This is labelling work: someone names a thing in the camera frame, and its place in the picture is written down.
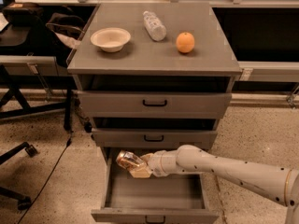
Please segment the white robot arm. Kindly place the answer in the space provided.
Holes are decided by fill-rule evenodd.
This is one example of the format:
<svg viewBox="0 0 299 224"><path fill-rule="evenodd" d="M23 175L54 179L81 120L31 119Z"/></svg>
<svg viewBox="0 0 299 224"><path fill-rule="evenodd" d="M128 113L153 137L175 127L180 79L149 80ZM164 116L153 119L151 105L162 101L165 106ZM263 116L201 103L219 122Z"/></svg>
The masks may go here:
<svg viewBox="0 0 299 224"><path fill-rule="evenodd" d="M135 169L157 177L212 173L275 203L287 206L285 224L299 224L299 171L223 158L185 145L172 151L157 151L141 157L130 154Z"/></svg>

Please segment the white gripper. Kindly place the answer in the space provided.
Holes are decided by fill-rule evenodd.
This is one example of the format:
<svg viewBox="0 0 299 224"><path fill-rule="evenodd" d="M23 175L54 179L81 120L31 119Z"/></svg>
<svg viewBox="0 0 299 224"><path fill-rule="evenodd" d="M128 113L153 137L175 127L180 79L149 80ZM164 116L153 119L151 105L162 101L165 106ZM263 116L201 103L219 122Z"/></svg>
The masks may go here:
<svg viewBox="0 0 299 224"><path fill-rule="evenodd" d="M177 165L177 152L173 151L157 151L141 156L144 162L148 163L148 167L135 168L130 171L133 178L150 178L151 174L157 177L177 174L180 171Z"/></svg>

